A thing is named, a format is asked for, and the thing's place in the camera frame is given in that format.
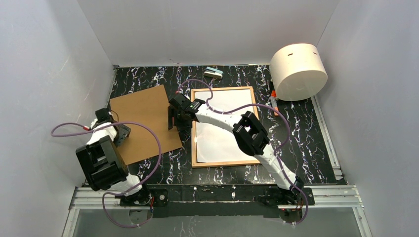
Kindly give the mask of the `brown cardboard backing board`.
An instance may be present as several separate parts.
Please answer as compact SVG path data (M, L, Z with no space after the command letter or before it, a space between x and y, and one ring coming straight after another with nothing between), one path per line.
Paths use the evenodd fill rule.
M119 121L136 122L151 129L159 139L163 153L182 147L177 130L168 130L168 97L163 85L113 98L110 106L119 115ZM129 124L128 127L131 133L118 147L127 165L159 154L158 144L149 131L138 125Z

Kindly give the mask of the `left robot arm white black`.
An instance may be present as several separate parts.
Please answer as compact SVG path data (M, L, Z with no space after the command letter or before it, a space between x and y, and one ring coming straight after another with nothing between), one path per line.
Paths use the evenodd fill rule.
M91 124L94 130L86 145L76 149L76 156L91 189L109 189L124 192L140 183L139 177L131 175L118 147L129 137L131 129L126 125L112 125L110 109L99 109Z

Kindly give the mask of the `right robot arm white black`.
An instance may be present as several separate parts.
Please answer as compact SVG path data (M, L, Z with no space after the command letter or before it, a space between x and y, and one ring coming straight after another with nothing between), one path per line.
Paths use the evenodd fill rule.
M308 198L302 190L303 181L274 151L267 130L254 113L247 111L238 116L217 112L201 99L191 101L185 95L177 93L169 100L168 129L191 126L194 121L211 124L232 133L239 149L256 158L274 177L287 202L294 204L302 200L304 204L308 204Z

